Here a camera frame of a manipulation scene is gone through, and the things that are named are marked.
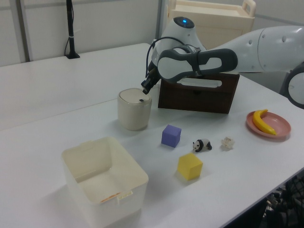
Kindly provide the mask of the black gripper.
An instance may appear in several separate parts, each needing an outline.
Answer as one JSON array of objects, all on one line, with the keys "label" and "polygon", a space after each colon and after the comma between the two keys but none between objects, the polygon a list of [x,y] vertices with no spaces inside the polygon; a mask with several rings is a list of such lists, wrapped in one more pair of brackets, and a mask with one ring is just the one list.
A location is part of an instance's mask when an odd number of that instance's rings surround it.
[{"label": "black gripper", "polygon": [[157,66],[151,61],[147,68],[145,80],[141,83],[142,92],[148,94],[154,85],[159,81]]}]

